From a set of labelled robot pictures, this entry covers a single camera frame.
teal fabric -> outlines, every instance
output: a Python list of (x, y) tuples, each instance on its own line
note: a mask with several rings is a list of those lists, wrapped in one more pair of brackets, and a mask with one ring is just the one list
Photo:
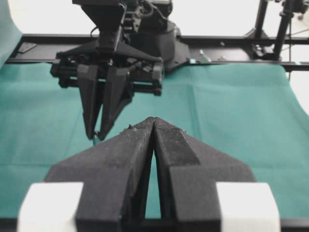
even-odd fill
[[(78, 89), (61, 89), (50, 65), (0, 70), (0, 217), (16, 217), (32, 182), (50, 165), (92, 146)], [(309, 217), (309, 117), (281, 66), (187, 66), (166, 77), (163, 94), (135, 94), (109, 138), (159, 116), (247, 163), (268, 182), (281, 217)], [(146, 215), (160, 217), (155, 162)]]
[(7, 0), (0, 0), (0, 69), (14, 51), (22, 33), (15, 26), (10, 15)]

